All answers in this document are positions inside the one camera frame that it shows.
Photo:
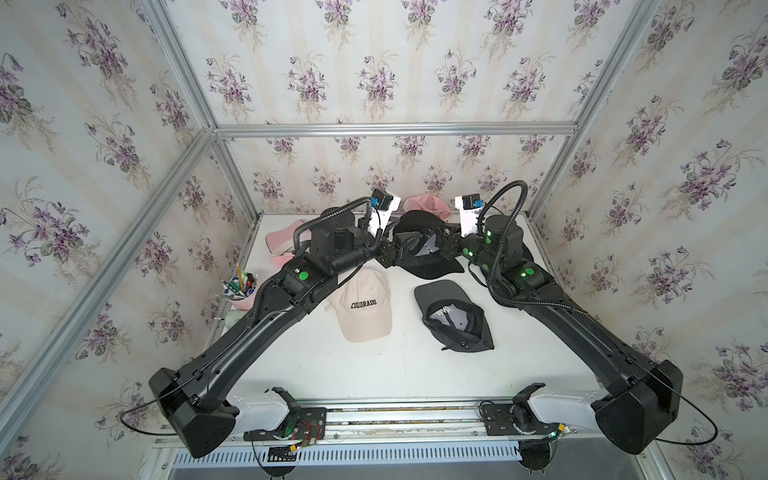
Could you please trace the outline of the beige baseball cap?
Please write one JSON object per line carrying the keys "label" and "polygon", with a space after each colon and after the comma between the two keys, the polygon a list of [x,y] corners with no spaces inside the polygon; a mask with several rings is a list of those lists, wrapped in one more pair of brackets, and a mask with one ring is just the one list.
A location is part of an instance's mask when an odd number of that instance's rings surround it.
{"label": "beige baseball cap", "polygon": [[391,292],[383,272],[362,268],[328,297],[326,311],[336,314],[344,338],[363,343],[386,337],[392,329]]}

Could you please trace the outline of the black cap white letter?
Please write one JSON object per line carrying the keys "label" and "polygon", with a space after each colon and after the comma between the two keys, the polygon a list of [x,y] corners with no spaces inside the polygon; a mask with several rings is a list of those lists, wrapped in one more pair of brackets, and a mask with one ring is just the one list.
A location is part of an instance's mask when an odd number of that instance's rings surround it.
{"label": "black cap white letter", "polygon": [[525,262],[530,262],[530,263],[535,262],[534,256],[530,248],[525,243],[522,244],[522,259]]}

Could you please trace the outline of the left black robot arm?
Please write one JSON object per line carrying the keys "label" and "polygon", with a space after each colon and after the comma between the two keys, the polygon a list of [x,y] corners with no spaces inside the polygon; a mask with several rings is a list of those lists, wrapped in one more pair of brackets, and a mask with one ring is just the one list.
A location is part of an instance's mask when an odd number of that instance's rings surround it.
{"label": "left black robot arm", "polygon": [[238,406],[230,392],[283,333],[368,261],[387,258],[385,234],[399,204],[399,197],[375,190],[298,225],[292,258],[261,283],[245,315],[197,357],[151,376],[153,404],[193,458],[210,454],[237,431],[284,427],[291,411],[285,390],[267,390],[255,408]]}

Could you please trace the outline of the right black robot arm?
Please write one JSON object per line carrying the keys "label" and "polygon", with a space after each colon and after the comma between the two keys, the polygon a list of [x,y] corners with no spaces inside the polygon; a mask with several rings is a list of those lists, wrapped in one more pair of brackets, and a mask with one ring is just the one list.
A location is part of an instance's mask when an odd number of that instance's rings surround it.
{"label": "right black robot arm", "polygon": [[508,408],[508,424],[521,435],[564,425],[597,430],[614,446],[639,454],[678,417],[683,374],[669,360],[656,362],[623,342],[575,303],[544,267],[525,254],[517,224],[528,185],[515,180],[489,201],[458,196],[460,223],[442,238],[448,251],[476,266],[473,277],[499,305],[523,311],[554,333],[595,375],[597,390],[559,390],[532,383]]}

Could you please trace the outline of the dark grey baseball cap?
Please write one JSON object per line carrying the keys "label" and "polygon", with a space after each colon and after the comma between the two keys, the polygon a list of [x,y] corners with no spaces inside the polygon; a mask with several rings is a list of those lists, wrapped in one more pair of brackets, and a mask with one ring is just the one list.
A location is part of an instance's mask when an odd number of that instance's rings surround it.
{"label": "dark grey baseball cap", "polygon": [[457,283],[438,280],[417,286],[414,298],[423,325],[443,351],[480,353],[495,349],[484,310]]}

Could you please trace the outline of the pink cap left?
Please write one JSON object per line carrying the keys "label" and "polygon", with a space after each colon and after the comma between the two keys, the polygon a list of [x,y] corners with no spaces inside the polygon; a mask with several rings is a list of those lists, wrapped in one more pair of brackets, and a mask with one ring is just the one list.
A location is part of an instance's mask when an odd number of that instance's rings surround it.
{"label": "pink cap left", "polygon": [[287,227],[266,235],[265,244],[277,269],[294,258],[293,234],[304,223],[304,220],[296,220]]}

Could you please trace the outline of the pink pen holder cup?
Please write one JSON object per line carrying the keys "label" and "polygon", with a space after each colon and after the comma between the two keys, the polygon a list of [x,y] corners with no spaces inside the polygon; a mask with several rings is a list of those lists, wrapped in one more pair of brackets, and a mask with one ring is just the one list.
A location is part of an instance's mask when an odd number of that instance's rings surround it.
{"label": "pink pen holder cup", "polygon": [[240,311],[250,310],[255,303],[258,276],[237,268],[229,280],[222,280],[222,295],[232,307]]}

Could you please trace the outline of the pink cap back wall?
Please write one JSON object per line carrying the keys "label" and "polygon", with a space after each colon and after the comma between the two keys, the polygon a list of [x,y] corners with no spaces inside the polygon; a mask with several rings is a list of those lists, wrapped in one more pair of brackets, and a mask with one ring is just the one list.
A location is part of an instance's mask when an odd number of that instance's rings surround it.
{"label": "pink cap back wall", "polygon": [[443,221],[448,221],[453,216],[449,205],[444,200],[431,193],[422,193],[408,197],[403,201],[402,208],[404,212],[428,212]]}

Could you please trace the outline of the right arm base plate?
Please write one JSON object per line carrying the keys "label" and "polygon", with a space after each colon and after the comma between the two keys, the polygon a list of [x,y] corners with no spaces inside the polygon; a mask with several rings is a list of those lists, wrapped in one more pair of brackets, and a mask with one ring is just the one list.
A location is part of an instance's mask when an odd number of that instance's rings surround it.
{"label": "right arm base plate", "polygon": [[478,413],[488,436],[540,435],[549,439],[558,438],[566,430],[563,424],[538,420],[529,407],[518,403],[481,401]]}

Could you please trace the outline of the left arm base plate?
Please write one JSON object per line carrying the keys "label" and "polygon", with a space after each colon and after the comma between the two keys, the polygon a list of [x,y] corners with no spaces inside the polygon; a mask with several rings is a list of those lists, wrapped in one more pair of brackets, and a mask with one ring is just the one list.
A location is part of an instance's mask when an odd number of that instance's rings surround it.
{"label": "left arm base plate", "polygon": [[243,434],[245,441],[289,441],[293,444],[310,445],[325,436],[328,409],[324,407],[299,407],[290,412],[274,430],[252,430]]}

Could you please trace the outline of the aluminium mounting rail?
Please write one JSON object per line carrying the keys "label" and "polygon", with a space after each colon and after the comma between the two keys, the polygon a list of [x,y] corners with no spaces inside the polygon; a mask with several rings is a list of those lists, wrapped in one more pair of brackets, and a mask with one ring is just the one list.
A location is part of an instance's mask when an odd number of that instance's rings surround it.
{"label": "aluminium mounting rail", "polygon": [[[230,400],[238,406],[255,408],[264,402],[266,391],[235,395]],[[478,413],[481,401],[438,401],[410,403],[320,403],[299,402],[287,392],[291,411],[299,407],[328,409],[323,439],[346,439],[369,436],[439,436],[486,434]],[[518,403],[529,407],[538,420],[560,423],[566,432],[599,432],[613,445],[630,454],[641,453],[658,434],[653,418],[652,398],[642,386],[616,396],[598,391],[567,391],[533,384],[510,399],[488,400],[499,404]],[[227,440],[248,431],[237,431]],[[520,437],[525,441],[540,435],[488,436]]]}

